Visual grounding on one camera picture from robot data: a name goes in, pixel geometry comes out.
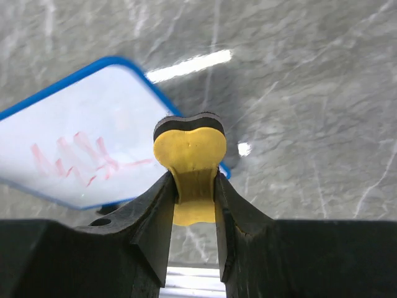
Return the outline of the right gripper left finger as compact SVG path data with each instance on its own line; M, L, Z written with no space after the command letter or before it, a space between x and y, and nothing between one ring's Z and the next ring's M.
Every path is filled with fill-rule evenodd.
M1 221L2 297L157 297L166 282L176 185L144 194L88 226Z

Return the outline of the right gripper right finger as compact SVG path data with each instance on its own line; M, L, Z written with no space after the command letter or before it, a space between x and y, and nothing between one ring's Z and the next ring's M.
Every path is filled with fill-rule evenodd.
M215 179L228 297L395 297L396 222L272 219Z

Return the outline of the blue framed whiteboard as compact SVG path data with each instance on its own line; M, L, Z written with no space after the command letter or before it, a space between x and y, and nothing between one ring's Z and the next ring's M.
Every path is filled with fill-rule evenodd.
M1 112L1 182L72 209L140 196L165 172L153 131L177 107L157 83L231 59L229 50L149 73L101 58Z

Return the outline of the yellow black eraser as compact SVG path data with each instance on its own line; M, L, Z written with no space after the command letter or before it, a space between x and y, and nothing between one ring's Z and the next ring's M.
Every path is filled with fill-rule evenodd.
M153 153L177 188L173 224L215 223L215 178L226 155L220 118L211 112L167 116L153 132Z

